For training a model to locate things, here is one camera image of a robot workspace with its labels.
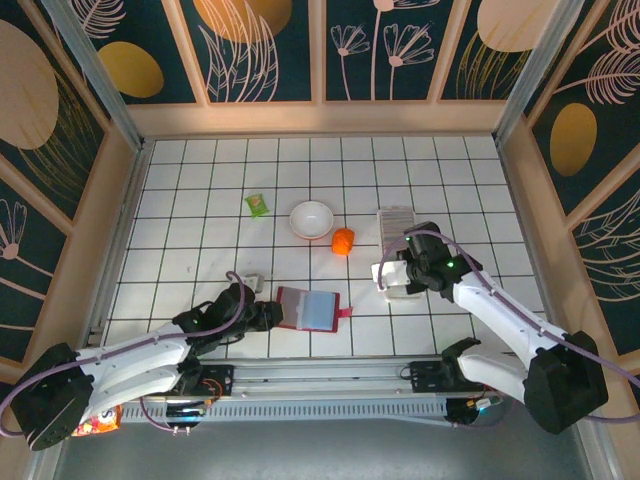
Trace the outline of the red card holder wallet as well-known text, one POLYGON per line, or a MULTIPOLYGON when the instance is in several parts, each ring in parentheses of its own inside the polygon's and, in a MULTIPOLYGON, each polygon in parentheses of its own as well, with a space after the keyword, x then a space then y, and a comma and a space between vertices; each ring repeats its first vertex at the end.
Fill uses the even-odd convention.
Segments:
POLYGON ((326 291, 308 291, 281 286, 276 302, 283 311, 280 328, 336 333, 339 320, 351 317, 352 307, 340 307, 340 294, 326 291))

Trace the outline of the white slotted plastic tray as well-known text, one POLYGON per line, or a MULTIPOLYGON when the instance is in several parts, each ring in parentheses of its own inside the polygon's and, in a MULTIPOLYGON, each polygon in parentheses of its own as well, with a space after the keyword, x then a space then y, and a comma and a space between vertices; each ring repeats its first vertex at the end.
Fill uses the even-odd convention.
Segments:
MULTIPOLYGON (((404 236, 400 237, 398 240, 394 241, 391 246, 389 246, 385 251, 382 251, 382 255, 385 261, 395 261, 395 260, 407 260, 403 255, 403 251, 408 249, 408 242, 404 236)), ((389 302, 400 302, 400 301, 413 301, 424 298, 424 294, 422 292, 418 293, 410 293, 408 291, 409 285, 406 287, 392 287, 387 291, 382 292, 385 299, 389 302)))

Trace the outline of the orange toy fruit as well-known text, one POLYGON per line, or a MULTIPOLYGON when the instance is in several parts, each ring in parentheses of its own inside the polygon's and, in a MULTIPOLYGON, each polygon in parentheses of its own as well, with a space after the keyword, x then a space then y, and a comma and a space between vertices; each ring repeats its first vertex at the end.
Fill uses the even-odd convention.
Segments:
POLYGON ((331 240, 331 250, 336 255, 348 256, 353 249, 355 232, 349 228, 337 229, 331 240))

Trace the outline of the white bowl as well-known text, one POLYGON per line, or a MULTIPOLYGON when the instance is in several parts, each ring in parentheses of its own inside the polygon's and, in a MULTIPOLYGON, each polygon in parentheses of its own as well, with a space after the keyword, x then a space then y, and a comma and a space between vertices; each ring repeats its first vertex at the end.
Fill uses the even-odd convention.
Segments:
POLYGON ((325 236, 333 227, 334 214, 318 201, 306 201, 296 205, 289 215, 289 224, 295 235, 305 240, 325 236))

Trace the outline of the left controller circuit board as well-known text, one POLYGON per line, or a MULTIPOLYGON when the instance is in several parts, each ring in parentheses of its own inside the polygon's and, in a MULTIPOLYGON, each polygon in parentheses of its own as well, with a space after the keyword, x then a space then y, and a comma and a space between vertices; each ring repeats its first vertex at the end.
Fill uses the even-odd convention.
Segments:
POLYGON ((207 407, 202 403, 170 403, 167 405, 165 411, 166 417, 172 421, 187 421, 191 418, 201 418, 206 413, 207 407))

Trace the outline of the green snack packet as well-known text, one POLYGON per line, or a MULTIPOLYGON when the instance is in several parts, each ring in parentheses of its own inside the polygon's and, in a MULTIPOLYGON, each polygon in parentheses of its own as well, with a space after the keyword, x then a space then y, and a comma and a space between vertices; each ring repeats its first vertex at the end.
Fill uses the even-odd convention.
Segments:
POLYGON ((253 194, 245 198, 252 218, 259 218, 267 215, 270 210, 261 193, 253 194))

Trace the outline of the colourful candy bag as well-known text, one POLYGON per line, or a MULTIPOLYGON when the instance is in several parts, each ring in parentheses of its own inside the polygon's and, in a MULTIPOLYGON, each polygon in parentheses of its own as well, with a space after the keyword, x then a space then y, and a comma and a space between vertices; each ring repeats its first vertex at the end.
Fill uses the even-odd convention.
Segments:
POLYGON ((120 429, 123 408, 121 405, 112 407, 100 414, 86 419, 71 433, 72 437, 84 437, 109 433, 120 429))

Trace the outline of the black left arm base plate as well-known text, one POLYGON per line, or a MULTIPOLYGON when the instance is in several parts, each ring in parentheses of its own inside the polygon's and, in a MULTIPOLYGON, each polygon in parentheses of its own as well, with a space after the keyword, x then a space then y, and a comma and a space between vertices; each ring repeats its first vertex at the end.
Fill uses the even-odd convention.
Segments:
POLYGON ((195 386, 194 396, 221 398, 232 395, 234 367, 232 365, 205 365, 195 386))

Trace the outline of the aluminium mounting rail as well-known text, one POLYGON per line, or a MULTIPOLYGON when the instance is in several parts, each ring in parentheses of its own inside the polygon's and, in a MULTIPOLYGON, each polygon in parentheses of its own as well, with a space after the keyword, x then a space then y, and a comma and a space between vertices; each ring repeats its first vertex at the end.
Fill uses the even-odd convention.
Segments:
POLYGON ((526 374, 520 363, 511 371, 494 359, 468 358, 469 376, 452 360, 438 355, 425 357, 380 358, 302 358, 302 359, 209 359, 205 365, 232 365, 232 395, 250 399, 314 399, 314 398, 386 398, 394 394, 445 397, 474 397, 496 391, 518 401, 524 396, 526 374), (409 377, 413 361, 442 361, 455 369, 464 383, 462 392, 414 393, 409 377))

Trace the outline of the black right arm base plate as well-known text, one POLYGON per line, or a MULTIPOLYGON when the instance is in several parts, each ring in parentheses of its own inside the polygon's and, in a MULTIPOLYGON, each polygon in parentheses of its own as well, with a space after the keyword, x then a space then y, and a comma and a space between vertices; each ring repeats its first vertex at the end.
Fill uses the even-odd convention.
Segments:
POLYGON ((462 392, 465 389, 455 369, 442 361, 410 362, 409 377, 414 393, 462 392))

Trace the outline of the aluminium frame post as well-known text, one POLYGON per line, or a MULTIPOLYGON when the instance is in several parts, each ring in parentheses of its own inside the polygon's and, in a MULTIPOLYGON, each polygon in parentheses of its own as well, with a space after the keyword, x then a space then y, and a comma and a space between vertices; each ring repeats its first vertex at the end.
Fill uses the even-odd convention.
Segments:
POLYGON ((124 20, 124 0, 40 2, 126 142, 139 152, 143 139, 92 43, 93 40, 106 40, 124 20))
POLYGON ((567 34, 575 24, 585 0, 559 0, 550 15, 537 45, 529 55, 524 68, 515 82, 505 110, 493 132, 494 143, 499 153, 513 132, 518 120, 536 88, 543 80, 553 59, 561 49, 567 34))

